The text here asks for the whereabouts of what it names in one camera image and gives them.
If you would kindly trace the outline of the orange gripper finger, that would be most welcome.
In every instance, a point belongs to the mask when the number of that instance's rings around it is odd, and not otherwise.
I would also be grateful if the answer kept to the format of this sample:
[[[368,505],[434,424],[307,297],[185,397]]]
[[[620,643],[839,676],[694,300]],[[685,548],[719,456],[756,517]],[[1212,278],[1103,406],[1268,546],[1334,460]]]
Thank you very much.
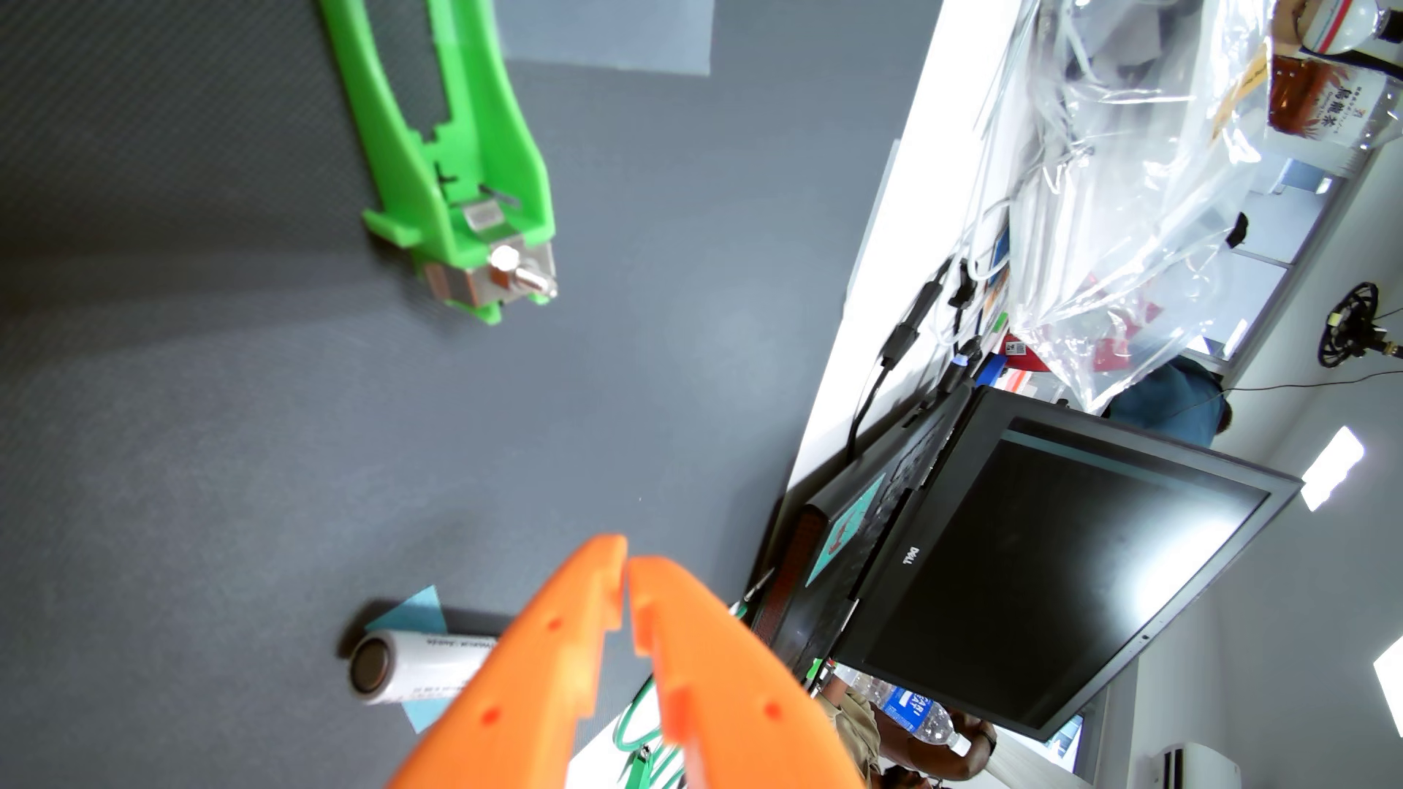
[[[630,560],[634,650],[690,788],[864,788],[819,705],[685,567]]]
[[[563,788],[622,625],[627,539],[596,535],[516,615],[389,788]]]

